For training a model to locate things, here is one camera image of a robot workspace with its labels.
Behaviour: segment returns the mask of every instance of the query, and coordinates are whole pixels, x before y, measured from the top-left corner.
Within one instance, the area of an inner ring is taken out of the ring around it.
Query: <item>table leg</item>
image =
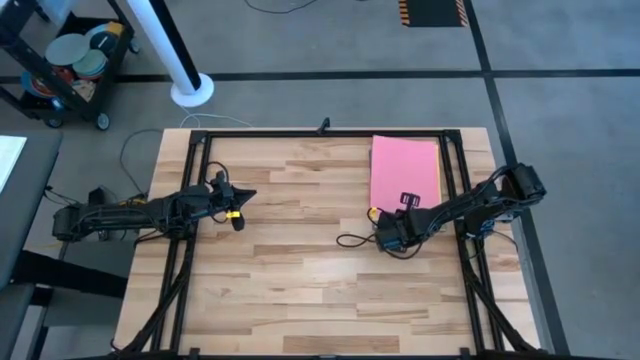
[[[127,278],[22,250],[12,279],[15,283],[33,283],[63,287],[81,292],[123,298]]]

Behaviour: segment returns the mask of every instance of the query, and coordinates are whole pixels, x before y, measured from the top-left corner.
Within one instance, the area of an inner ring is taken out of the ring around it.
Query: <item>wooden tabletop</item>
[[[475,185],[495,167],[489,138],[483,128],[460,130]],[[179,189],[189,134],[165,131],[151,198]],[[335,244],[339,234],[372,232],[365,217],[370,148],[371,138],[214,139],[209,160],[225,164],[235,186],[258,194],[243,208],[241,232],[200,222],[181,353],[191,347],[202,354],[263,355],[436,355],[473,349],[450,225],[407,261],[392,259],[373,244],[357,249]],[[212,167],[209,177],[216,170]],[[458,192],[460,182],[457,177]],[[444,178],[441,183],[447,199]],[[511,235],[508,226],[498,230]],[[116,346],[126,345],[157,305],[167,249],[168,242],[159,240],[136,250]],[[524,338],[538,345],[514,245],[492,236],[485,251],[498,305]],[[482,305],[480,310],[488,333]],[[163,348],[173,309],[167,319]],[[488,334],[485,341],[490,347]]]

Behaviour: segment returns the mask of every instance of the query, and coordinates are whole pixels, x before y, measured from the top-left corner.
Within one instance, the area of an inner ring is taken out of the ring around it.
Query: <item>white pole base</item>
[[[200,88],[191,95],[181,93],[175,84],[171,86],[171,99],[173,99],[173,102],[182,107],[196,107],[211,99],[216,89],[213,80],[208,75],[202,73],[198,75],[200,75]]]

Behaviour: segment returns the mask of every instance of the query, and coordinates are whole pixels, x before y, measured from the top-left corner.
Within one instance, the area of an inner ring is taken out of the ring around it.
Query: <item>pink paper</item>
[[[420,197],[418,206],[430,208],[440,198],[438,145],[374,136],[371,147],[371,207],[387,212],[405,209],[402,193]]]

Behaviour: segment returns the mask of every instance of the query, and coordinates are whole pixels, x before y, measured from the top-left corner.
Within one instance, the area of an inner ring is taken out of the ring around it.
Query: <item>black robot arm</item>
[[[235,188],[222,171],[209,185],[190,186],[149,202],[69,205],[54,215],[53,236],[73,242],[94,231],[156,229],[167,236],[185,237],[198,219],[222,212],[231,218],[235,230],[242,230],[240,209],[256,191]]]
[[[496,180],[501,180],[500,189]],[[376,243],[381,251],[405,252],[455,219],[461,219],[468,237],[483,236],[493,229],[497,218],[513,220],[524,209],[540,202],[545,194],[533,167],[504,166],[471,191],[433,208],[409,208],[394,214],[382,212],[375,232]]]

